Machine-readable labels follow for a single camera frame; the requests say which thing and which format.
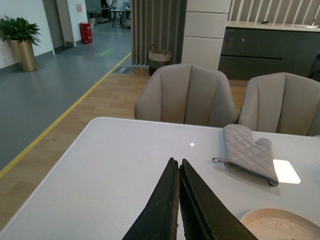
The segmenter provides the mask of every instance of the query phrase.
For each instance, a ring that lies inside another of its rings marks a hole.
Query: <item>door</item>
[[[64,37],[59,18],[57,0],[42,0],[48,21],[53,48],[57,49],[64,46]]]

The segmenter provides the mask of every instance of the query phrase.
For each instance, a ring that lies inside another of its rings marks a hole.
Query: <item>beige upholstered chair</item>
[[[134,106],[134,118],[148,121],[222,128],[237,117],[227,77],[195,64],[159,68]]]
[[[254,77],[238,123],[253,131],[320,135],[320,82],[285,72]]]

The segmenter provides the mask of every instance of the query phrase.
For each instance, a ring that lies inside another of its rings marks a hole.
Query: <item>green floor sticker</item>
[[[97,53],[96,55],[94,55],[95,57],[106,57],[108,56],[110,53],[113,53],[115,50],[103,50],[99,53]]]

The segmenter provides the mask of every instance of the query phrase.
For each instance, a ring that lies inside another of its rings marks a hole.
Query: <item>curtain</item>
[[[172,51],[171,64],[181,63],[187,0],[132,0],[133,65],[149,65],[149,49]]]

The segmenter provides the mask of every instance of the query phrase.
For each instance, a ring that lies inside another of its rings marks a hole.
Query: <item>chair backrest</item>
[[[238,123],[253,131],[320,134],[320,83],[279,72],[249,80]]]
[[[134,106],[140,120],[224,127],[237,110],[227,77],[195,64],[174,64],[152,75]]]

